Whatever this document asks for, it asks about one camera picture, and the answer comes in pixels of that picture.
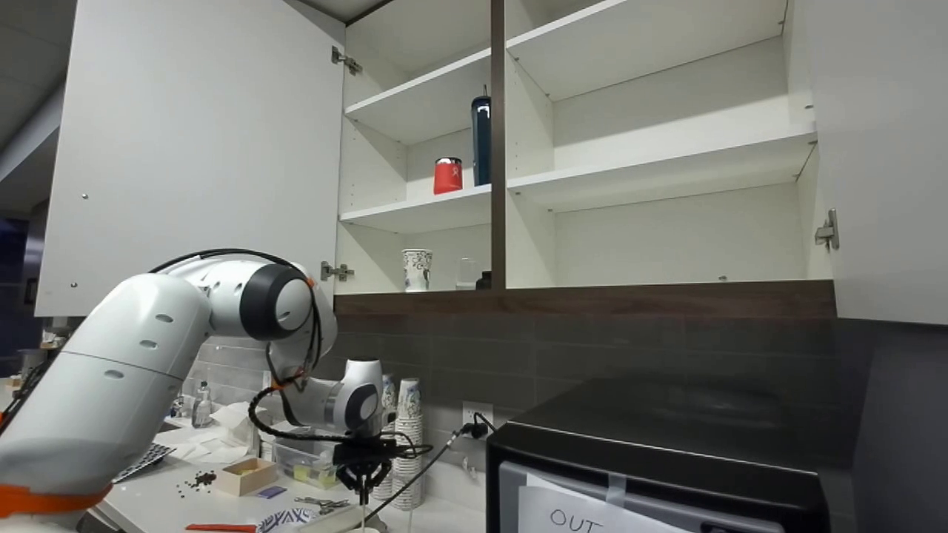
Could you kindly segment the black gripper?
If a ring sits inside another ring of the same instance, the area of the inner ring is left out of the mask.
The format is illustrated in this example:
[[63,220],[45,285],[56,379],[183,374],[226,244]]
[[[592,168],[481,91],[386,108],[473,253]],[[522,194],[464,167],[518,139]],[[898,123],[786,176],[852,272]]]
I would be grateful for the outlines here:
[[346,439],[331,453],[334,478],[367,500],[402,453],[393,439]]

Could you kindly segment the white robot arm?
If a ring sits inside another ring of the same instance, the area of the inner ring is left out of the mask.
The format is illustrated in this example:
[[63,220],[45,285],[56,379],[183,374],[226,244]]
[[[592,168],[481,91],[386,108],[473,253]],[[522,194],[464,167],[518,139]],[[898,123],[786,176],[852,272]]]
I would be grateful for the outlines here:
[[4,414],[0,516],[70,516],[106,497],[156,435],[208,339],[267,348],[269,391],[294,442],[327,442],[356,494],[380,487],[399,445],[381,432],[381,371],[313,374],[338,339],[312,277],[264,253],[195,253],[116,285],[42,379]]

